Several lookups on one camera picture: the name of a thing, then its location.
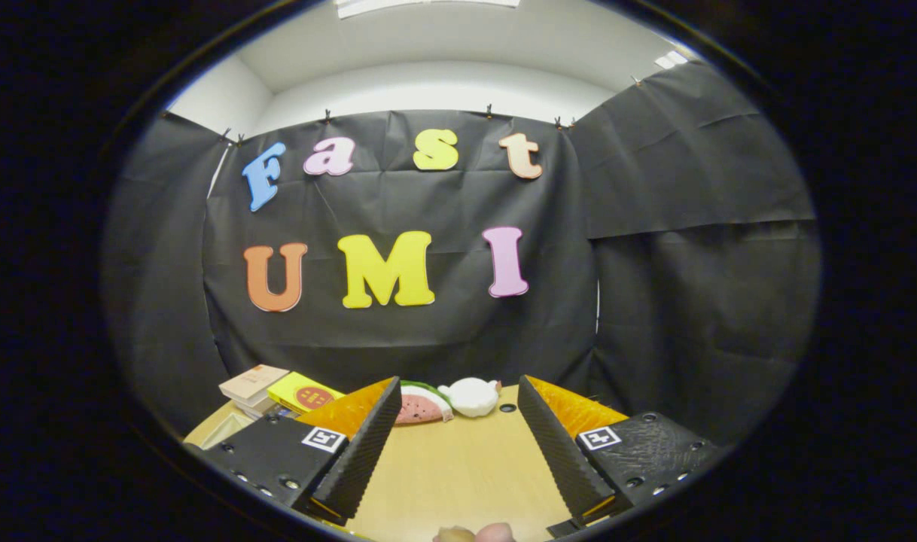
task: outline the stack of books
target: stack of books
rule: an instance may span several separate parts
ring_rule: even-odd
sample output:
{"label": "stack of books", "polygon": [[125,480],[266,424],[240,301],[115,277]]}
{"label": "stack of books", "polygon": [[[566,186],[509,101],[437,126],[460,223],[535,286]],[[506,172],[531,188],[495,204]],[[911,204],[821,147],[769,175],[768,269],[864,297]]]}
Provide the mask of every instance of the stack of books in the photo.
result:
{"label": "stack of books", "polygon": [[261,418],[277,406],[268,395],[268,388],[288,375],[287,370],[269,366],[255,366],[219,385],[221,393],[234,401],[246,415]]}

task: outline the orange letter u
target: orange letter u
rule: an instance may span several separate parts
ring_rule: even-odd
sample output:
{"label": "orange letter u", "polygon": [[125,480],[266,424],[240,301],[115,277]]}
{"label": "orange letter u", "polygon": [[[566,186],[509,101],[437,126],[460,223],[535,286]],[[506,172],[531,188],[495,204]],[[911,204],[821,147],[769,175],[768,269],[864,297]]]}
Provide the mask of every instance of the orange letter u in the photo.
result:
{"label": "orange letter u", "polygon": [[284,257],[284,291],[276,294],[268,289],[268,260],[275,254],[271,247],[250,247],[245,250],[248,261],[248,297],[262,311],[291,311],[301,299],[301,257],[308,251],[304,243],[281,245]]}

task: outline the letter i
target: letter i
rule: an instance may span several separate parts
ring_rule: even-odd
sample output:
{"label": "letter i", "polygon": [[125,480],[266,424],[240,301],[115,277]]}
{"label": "letter i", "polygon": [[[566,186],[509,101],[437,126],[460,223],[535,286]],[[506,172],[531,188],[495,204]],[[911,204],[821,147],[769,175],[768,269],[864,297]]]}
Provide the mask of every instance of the letter i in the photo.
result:
{"label": "letter i", "polygon": [[518,261],[518,227],[492,227],[482,232],[482,237],[492,246],[492,268],[495,282],[489,287],[492,297],[511,297],[529,291],[529,283],[522,280]]}

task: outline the white ceiling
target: white ceiling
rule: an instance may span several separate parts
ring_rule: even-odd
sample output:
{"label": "white ceiling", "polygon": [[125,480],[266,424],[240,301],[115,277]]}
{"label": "white ceiling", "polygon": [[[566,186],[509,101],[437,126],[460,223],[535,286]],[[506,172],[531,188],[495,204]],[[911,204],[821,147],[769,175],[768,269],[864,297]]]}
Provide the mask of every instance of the white ceiling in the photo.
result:
{"label": "white ceiling", "polygon": [[620,92],[632,77],[658,72],[653,61],[673,48],[589,0],[522,0],[516,9],[413,4],[347,20],[325,0],[238,56],[272,93],[352,69],[419,61],[521,65]]}

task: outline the yellow letter m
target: yellow letter m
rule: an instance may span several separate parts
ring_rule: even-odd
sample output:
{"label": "yellow letter m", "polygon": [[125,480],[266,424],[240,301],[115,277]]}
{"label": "yellow letter m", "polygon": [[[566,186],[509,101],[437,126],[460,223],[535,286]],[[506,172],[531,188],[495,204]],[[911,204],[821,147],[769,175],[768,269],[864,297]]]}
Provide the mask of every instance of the yellow letter m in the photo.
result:
{"label": "yellow letter m", "polygon": [[338,249],[345,253],[348,267],[348,295],[342,299],[342,304],[349,309],[372,306],[372,297],[365,293],[365,282],[368,282],[379,303],[388,305],[397,282],[397,304],[430,305],[435,300],[425,274],[425,248],[430,244],[431,236],[425,231],[406,231],[395,240],[385,261],[369,236],[342,237]]}

